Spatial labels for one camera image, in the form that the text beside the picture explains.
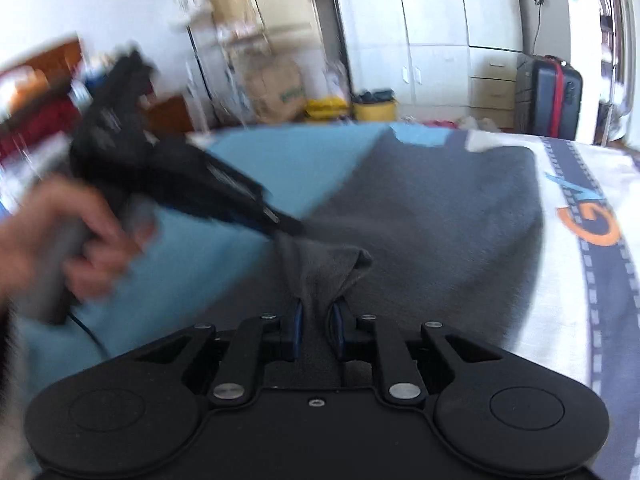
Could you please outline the person's left hand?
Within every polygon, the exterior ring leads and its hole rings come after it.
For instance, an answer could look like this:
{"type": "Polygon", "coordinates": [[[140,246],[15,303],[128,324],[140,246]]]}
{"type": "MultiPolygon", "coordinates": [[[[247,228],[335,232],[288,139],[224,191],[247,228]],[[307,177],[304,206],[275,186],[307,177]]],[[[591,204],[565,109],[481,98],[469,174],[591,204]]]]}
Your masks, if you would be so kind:
{"type": "Polygon", "coordinates": [[[27,310],[38,314],[63,289],[79,300],[105,297],[155,234],[155,218],[145,206],[121,224],[94,188],[47,178],[1,221],[1,311],[25,299],[27,310]]]}

